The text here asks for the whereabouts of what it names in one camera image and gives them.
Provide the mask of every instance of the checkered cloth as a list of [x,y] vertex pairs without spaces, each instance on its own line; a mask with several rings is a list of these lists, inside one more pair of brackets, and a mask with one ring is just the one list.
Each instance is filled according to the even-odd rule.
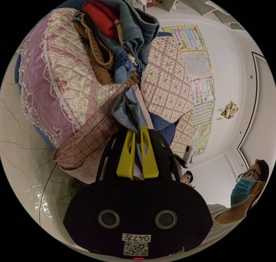
[[122,127],[111,115],[111,108],[126,87],[122,85],[73,137],[55,150],[53,160],[63,171],[87,184],[95,181],[104,148]]
[[190,79],[173,37],[162,36],[152,41],[141,93],[148,111],[169,123],[176,122],[193,108]]
[[193,141],[193,110],[191,109],[184,114],[178,121],[175,128],[170,148],[173,153],[183,158],[187,145],[191,145]]

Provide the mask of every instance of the blue surgical mask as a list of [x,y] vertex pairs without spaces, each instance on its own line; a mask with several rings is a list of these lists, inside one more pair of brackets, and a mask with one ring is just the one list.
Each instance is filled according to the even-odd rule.
[[254,182],[259,182],[255,181],[254,178],[249,178],[248,180],[245,180],[242,178],[239,182],[236,183],[236,186],[232,190],[231,193],[231,206],[232,207],[237,207],[244,202],[246,202],[251,196],[249,195],[249,190],[252,187]]

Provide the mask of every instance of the wall chart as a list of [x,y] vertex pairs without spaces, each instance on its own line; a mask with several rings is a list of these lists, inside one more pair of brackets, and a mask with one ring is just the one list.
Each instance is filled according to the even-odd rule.
[[178,42],[190,79],[193,97],[193,156],[205,152],[212,128],[215,86],[212,65],[204,39],[195,25],[164,27]]

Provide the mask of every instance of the eyeglasses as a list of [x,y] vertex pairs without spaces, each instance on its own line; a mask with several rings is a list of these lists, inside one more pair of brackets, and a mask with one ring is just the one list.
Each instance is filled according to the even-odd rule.
[[239,182],[241,179],[244,179],[244,180],[249,180],[254,173],[257,173],[258,176],[260,177],[260,174],[256,171],[256,169],[251,169],[243,174],[240,174],[238,177],[237,177],[237,180],[236,182]]

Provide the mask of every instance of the black molding line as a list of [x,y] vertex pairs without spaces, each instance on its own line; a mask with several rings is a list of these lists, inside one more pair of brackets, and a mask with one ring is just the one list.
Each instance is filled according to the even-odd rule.
[[252,112],[252,115],[251,115],[249,124],[248,124],[248,126],[247,126],[247,129],[246,129],[246,131],[245,131],[245,133],[244,133],[244,136],[243,136],[241,142],[239,143],[239,146],[237,147],[237,151],[238,151],[239,154],[241,155],[241,158],[243,159],[245,165],[249,165],[249,163],[248,163],[248,161],[247,161],[245,155],[243,154],[243,152],[241,151],[240,148],[241,148],[241,146],[242,146],[242,142],[243,142],[245,136],[247,135],[248,129],[249,129],[251,123],[252,123],[252,119],[253,119],[253,115],[254,115],[254,111],[255,111],[255,107],[256,107],[256,102],[257,102],[258,87],[259,87],[259,84],[258,84],[258,77],[257,77],[256,59],[255,59],[255,56],[254,56],[254,55],[260,56],[260,57],[262,57],[262,58],[265,59],[264,56],[262,56],[262,55],[260,55],[260,54],[258,54],[258,53],[256,53],[256,52],[253,52],[253,51],[252,51],[251,53],[252,53],[252,57],[253,57],[253,61],[254,61],[255,74],[256,74],[256,93],[255,93],[255,101],[254,101],[253,112]]

